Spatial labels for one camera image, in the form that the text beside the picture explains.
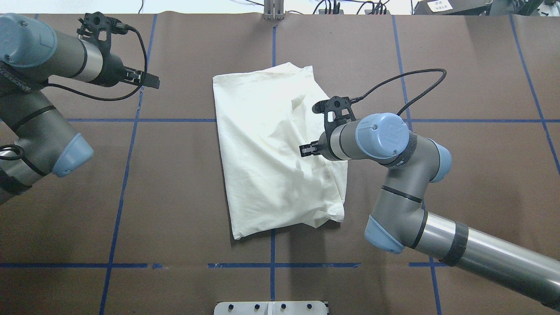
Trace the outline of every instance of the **crumpled white fabric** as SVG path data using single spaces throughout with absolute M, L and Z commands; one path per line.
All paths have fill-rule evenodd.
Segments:
M 305 223 L 344 219 L 347 162 L 301 157 L 319 139 L 328 99 L 313 68 L 291 63 L 213 78 L 220 153 L 234 239 Z

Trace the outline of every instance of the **light blue plastic cover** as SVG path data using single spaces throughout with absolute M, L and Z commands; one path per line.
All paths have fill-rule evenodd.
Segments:
M 437 152 L 440 154 L 440 168 L 437 170 L 436 176 L 430 181 L 430 183 L 437 183 L 442 180 L 451 169 L 451 153 L 449 153 L 446 147 L 439 145 L 436 141 L 430 138 L 428 138 L 428 140 L 436 145 Z
M 64 177 L 87 162 L 93 155 L 94 150 L 82 137 L 82 134 L 78 133 L 54 164 L 53 173 L 58 177 Z
M 404 246 L 379 225 L 371 215 L 364 235 L 368 242 L 384 251 L 400 254 L 404 249 Z
M 375 159 L 388 159 L 401 154 L 407 147 L 408 138 L 407 124 L 393 113 L 369 115 L 356 128 L 358 146 Z
M 0 15 L 0 61 L 10 66 L 38 66 L 53 56 L 58 38 L 48 24 L 23 15 Z

